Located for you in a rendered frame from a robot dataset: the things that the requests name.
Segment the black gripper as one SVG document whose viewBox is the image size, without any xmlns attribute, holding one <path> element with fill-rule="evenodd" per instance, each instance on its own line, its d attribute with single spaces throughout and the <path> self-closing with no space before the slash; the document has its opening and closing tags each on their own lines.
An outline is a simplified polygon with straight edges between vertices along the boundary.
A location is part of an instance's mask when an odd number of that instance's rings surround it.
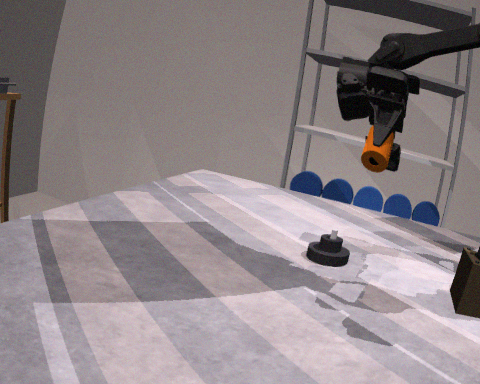
<svg viewBox="0 0 480 384">
<path fill-rule="evenodd" d="M 367 72 L 367 90 L 375 88 L 375 95 L 367 95 L 370 125 L 373 125 L 373 145 L 381 147 L 393 132 L 402 133 L 406 116 L 408 78 L 400 71 L 373 66 Z M 393 143 L 386 170 L 396 171 L 400 163 L 401 145 Z"/>
</svg>

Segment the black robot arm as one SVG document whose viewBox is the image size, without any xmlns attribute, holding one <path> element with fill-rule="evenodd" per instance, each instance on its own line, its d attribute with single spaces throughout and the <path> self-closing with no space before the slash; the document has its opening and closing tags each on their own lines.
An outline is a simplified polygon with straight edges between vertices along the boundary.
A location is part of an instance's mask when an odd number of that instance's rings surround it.
<svg viewBox="0 0 480 384">
<path fill-rule="evenodd" d="M 383 37 L 380 48 L 368 62 L 343 57 L 337 71 L 337 96 L 343 120 L 369 117 L 367 95 L 375 95 L 375 88 L 367 90 L 367 72 L 373 66 L 405 70 L 429 57 L 480 48 L 480 23 L 465 27 L 429 33 L 392 33 Z M 400 71 L 402 72 L 402 71 Z M 420 78 L 402 72 L 407 78 L 407 96 L 420 94 Z"/>
</svg>

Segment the orange knob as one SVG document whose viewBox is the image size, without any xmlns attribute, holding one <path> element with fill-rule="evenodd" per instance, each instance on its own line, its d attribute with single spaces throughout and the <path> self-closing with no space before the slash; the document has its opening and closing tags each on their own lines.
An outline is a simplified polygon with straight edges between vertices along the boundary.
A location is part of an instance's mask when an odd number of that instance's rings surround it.
<svg viewBox="0 0 480 384">
<path fill-rule="evenodd" d="M 378 147 L 373 145 L 373 131 L 374 127 L 371 126 L 365 147 L 363 148 L 361 162 L 369 171 L 379 173 L 384 171 L 388 166 L 388 160 L 394 142 L 394 134 L 392 132 L 382 146 Z"/>
</svg>

